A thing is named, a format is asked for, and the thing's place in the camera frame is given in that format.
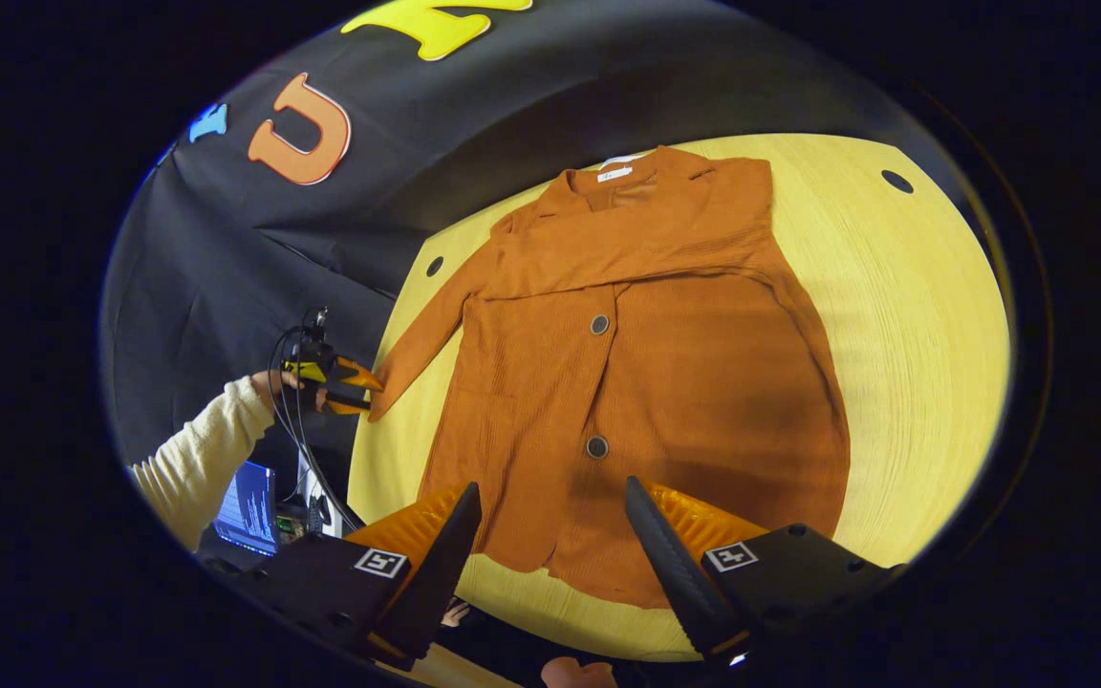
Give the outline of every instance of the yellow table surface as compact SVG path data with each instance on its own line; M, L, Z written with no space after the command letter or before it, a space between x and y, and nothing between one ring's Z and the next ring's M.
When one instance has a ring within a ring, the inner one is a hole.
M912 561L978 478L1009 382L1004 305L970 227L929 176L890 145L752 134L674 148L771 162L773 231L826 326L848 408L851 472L835 540L880 566ZM914 192L896 190L882 171L908 179ZM377 362L484 243L492 223L547 184L425 241ZM427 277L434 258L445 264ZM379 423L359 424L348 500L367 522L415 501L460 341L458 330ZM458 596L570 648L646 662L699 658L672 611L598 600L545 569L515 574L476 554Z

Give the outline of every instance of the laptop screen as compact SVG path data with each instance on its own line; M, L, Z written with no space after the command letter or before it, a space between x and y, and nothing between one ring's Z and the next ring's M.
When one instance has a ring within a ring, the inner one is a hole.
M274 532L274 471L244 461L232 476L214 526L228 543L274 556L279 552L279 535Z

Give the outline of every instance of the black wire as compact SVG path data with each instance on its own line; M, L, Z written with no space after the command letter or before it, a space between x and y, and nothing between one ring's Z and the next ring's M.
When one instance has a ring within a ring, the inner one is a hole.
M308 310L305 310L305 318L307 319L307 317L308 317ZM306 328L303 326L292 327L292 329L284 331L283 335L279 337L279 342L274 345L274 351L271 353L271 360L266 361L266 367L265 367L266 386L270 389L272 400L274 400L276 395L274 393L274 375L271 375L271 370L275 370L275 367L279 368L279 376L280 376L279 389L281 391L281 389L283 389L283 381L281 380L281 378L283 378L283 357L281 357L281 352L283 351L283 345L286 343L287 338L294 335L294 332L297 331L303 332L305 331L305 329ZM301 375L298 374L298 372L301 371L301 362L298 362L298 356L301 354L298 353L298 348L296 351L297 351L296 382L298 383L298 380L301 380ZM279 361L279 365L275 365L275 360ZM283 415L280 416L279 406L275 406L274 417L275 419L279 419L279 425L283 427L283 430L286 430L287 437L290 437L293 444L296 446L297 452L303 452L305 454L305 456L307 456L307 445L302 444L302 441L296 438L296 434L294 434L294 429L292 426L292 409L290 409L287 406L287 396L286 395L279 395L279 396L281 397L281 401L283 401ZM301 459L298 459L297 457L296 470L298 471L298 469L301 469ZM298 478L296 479L296 483L292 488L292 493L283 498L284 502L290 500L290 498L296 496L297 492L301 492L301 481L305 479L307 474L308 474L308 469L305 469L305 473L298 476Z
M308 317L308 310L305 310L305 317L306 318ZM271 361L270 362L274 362L275 359L279 359L279 375L280 375L280 378L281 378L281 375L283 375L283 370L281 370L281 367L283 367L283 365L281 365L281 364L283 364L283 358L280 357L281 350L283 350L283 343L294 332L296 332L296 331L305 332L307 330L308 330L308 328L306 326L303 326L303 325L301 327L292 327L292 329L290 329L287 331L284 331L283 336L279 337L279 342L274 345L274 352L271 354ZM268 386L270 386L271 397L273 397L274 396L274 375L270 375L270 371L271 370L274 370L274 369L272 369L272 367L268 365L268 369L266 369L266 375L268 375L266 384L268 384ZM297 347L297 349L296 349L296 372L297 372L296 380L297 380L297 383L298 383L298 380L301 379L301 376L298 375L298 371L299 370L301 370L301 349L298 349L298 347ZM302 441L299 438L296 437L296 434L294 434L294 427L293 427L293 423L292 423L292 411L287 406L287 398L286 398L286 396L283 397L283 411L284 411L284 415L286 416L286 423L283 423L283 418L279 418L279 408L275 408L275 418L279 419L279 425L283 426L284 430L287 432L287 436L292 437L292 441L293 441L293 444L296 445L297 450L301 450L303 454L305 454L306 461L308 461L308 469L306 469L305 473L303 473L303 476L301 477L301 479L296 481L296 489L294 489L294 491L292 493L292 496L294 495L294 493L298 492L298 489L301 489L301 480L303 480L303 478L306 478L306 476L308 474L309 470L314 471L314 474L317 476L317 480L323 485L323 493L329 499L329 501L331 501L331 503L334 504L334 506L336 506L336 509L339 511L339 513L341 514L342 522L345 523L346 526L348 526L349 531L356 532L359 528L363 527L362 520L359 520L359 515L356 515L355 512L352 512L349 509L346 509L346 505L341 504L337 500L337 496L334 495L334 493L330 491L329 483L327 482L327 480L325 480L325 474L323 473L323 471L320 471L320 466L317 462L317 457L315 457L314 452L312 452L312 448L307 444L307 440L303 440ZM299 418L298 423L301 423L301 435L306 437L305 427L303 427L303 417L302 417L302 414L301 414L301 405L298 405L298 404L296 405L296 415Z

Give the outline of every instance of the cream sweater sleeve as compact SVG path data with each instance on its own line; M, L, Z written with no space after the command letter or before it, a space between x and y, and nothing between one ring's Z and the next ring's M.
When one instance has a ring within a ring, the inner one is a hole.
M274 411L253 391L250 379L236 380L155 456L130 467L145 500L188 552L198 548L232 476L272 425Z

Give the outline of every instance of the orange coat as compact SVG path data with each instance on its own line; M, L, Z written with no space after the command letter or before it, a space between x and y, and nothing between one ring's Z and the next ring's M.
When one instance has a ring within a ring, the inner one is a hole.
M368 419L461 326L419 498L477 480L476 553L651 609L668 602L624 514L630 474L831 535L848 424L772 236L767 161L658 148L628 165L564 171L495 223L381 362Z

